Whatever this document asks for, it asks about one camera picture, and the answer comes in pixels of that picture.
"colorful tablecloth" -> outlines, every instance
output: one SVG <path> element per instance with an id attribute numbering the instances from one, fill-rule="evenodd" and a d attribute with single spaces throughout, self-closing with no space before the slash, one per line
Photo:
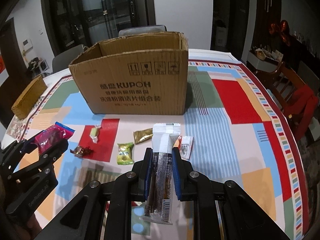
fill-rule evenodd
<path id="1" fill-rule="evenodd" d="M 13 118 L 7 136 L 30 138 L 56 121 L 73 129 L 69 149 L 55 163 L 56 189 L 36 211 L 45 226 L 87 183 L 112 181 L 132 166 L 117 165 L 117 143 L 133 141 L 133 131 L 156 122 L 181 123 L 182 135 L 194 137 L 190 161 L 211 180 L 236 181 L 290 237 L 308 230 L 308 196 L 300 155 L 279 108 L 242 64 L 189 60 L 186 112 L 183 116 L 94 115 L 71 75 L 44 94 L 28 118 Z M 89 137 L 101 125 L 99 142 Z M 94 153 L 79 159 L 70 153 L 78 144 Z M 136 145 L 133 159 L 142 160 L 151 142 Z M 38 158 L 25 155 L 20 168 Z M 173 197 L 173 225 L 140 220 L 143 206 L 132 208 L 132 239 L 192 239 L 192 203 Z"/>

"tablecloth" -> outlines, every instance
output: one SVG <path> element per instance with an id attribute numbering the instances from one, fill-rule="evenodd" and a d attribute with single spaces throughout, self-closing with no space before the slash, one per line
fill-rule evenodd
<path id="1" fill-rule="evenodd" d="M 117 165 L 117 143 L 133 141 L 133 131 L 156 122 L 179 122 L 181 134 L 194 137 L 190 156 L 194 170 L 211 180 L 236 181 L 290 239 L 304 235 L 308 230 L 305 175 L 285 118 L 243 64 L 227 54 L 212 61 L 210 53 L 189 54 L 186 111 L 181 116 L 94 115 L 68 70 L 51 78 L 29 116 L 14 117 L 3 140 L 5 147 L 14 139 L 28 139 L 56 121 L 75 129 L 68 150 L 54 165 L 59 184 L 36 211 L 42 227 L 91 180 L 104 183 L 131 170 L 131 165 Z M 93 144 L 89 133 L 97 124 L 99 142 Z M 70 149 L 78 144 L 90 146 L 94 153 L 75 157 Z M 134 161 L 143 159 L 147 147 L 151 141 L 134 147 Z M 18 168 L 37 159 L 37 151 L 25 155 Z M 142 221 L 143 210 L 143 205 L 132 207 L 132 239 L 193 239 L 192 203 L 173 197 L 173 225 Z"/>

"metal bolt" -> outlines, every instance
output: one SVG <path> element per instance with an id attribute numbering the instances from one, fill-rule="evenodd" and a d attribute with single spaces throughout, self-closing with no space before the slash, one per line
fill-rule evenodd
<path id="1" fill-rule="evenodd" d="M 93 180 L 93 181 L 90 182 L 89 185 L 90 185 L 90 187 L 97 187 L 99 185 L 99 181 Z"/>
<path id="2" fill-rule="evenodd" d="M 236 185 L 236 183 L 233 180 L 228 180 L 227 181 L 227 186 L 228 187 L 234 187 Z"/>
<path id="3" fill-rule="evenodd" d="M 199 173 L 196 171 L 192 171 L 192 172 L 190 172 L 190 177 L 192 177 L 192 178 L 199 177 Z"/>
<path id="4" fill-rule="evenodd" d="M 136 173 L 134 171 L 129 171 L 129 172 L 127 172 L 126 175 L 128 178 L 134 178 L 136 176 Z"/>

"open cardboard box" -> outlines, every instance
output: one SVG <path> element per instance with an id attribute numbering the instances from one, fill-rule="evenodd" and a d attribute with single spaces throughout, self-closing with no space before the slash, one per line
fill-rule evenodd
<path id="1" fill-rule="evenodd" d="M 188 42 L 182 33 L 100 41 L 69 65 L 95 114 L 183 114 Z"/>

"red cloth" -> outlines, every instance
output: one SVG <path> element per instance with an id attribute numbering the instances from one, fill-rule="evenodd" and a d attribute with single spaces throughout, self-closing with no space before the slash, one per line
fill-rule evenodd
<path id="1" fill-rule="evenodd" d="M 285 117 L 288 117 L 290 114 L 300 114 L 303 112 L 300 123 L 292 131 L 296 141 L 299 141 L 308 129 L 313 113 L 318 105 L 318 98 L 308 85 L 304 85 L 293 93 L 288 104 L 289 106 L 283 112 Z"/>

